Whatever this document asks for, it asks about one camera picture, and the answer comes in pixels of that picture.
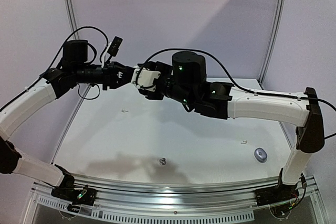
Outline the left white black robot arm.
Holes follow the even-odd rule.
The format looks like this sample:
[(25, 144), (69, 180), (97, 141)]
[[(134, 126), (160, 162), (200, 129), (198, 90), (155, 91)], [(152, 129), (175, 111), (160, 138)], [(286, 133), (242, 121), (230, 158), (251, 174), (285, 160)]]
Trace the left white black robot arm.
[(45, 105), (59, 99), (79, 84), (96, 84), (117, 89), (130, 83), (138, 68), (124, 66), (115, 61), (100, 65), (88, 61), (87, 40), (71, 40), (62, 47), (60, 64), (41, 74), (30, 88), (1, 109), (1, 173), (21, 174), (57, 187), (67, 200), (78, 195), (73, 176), (64, 168), (49, 165), (17, 149), (10, 137), (27, 119)]

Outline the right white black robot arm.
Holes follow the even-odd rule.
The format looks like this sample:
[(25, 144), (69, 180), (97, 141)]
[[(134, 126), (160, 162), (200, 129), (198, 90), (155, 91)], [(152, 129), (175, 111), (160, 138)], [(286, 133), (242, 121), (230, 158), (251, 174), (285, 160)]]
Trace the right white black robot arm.
[(168, 97), (186, 111), (209, 118), (254, 118), (279, 121), (296, 127), (296, 145), (271, 190), (276, 201), (291, 194), (312, 154), (324, 147), (324, 124), (320, 100), (313, 88), (285, 93), (250, 89), (235, 80), (208, 82), (208, 53), (197, 49), (174, 48), (172, 63), (145, 61), (138, 65), (131, 82), (156, 100)]

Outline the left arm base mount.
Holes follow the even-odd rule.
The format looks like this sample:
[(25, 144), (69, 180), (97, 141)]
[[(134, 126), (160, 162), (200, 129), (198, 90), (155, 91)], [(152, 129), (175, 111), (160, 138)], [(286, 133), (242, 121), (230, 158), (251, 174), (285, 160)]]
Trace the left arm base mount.
[(56, 167), (64, 175), (59, 186), (54, 186), (51, 195), (55, 198), (72, 202), (73, 205), (93, 206), (95, 203), (97, 190), (88, 185), (75, 187), (75, 178), (63, 167)]

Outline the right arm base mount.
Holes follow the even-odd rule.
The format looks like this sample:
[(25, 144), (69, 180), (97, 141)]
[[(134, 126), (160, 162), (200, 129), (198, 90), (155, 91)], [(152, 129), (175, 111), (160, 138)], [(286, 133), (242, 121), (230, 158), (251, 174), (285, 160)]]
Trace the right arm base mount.
[(257, 206), (275, 204), (281, 201), (297, 199), (299, 194), (298, 183), (285, 185), (282, 181), (283, 168), (280, 170), (275, 186), (256, 189), (254, 191)]

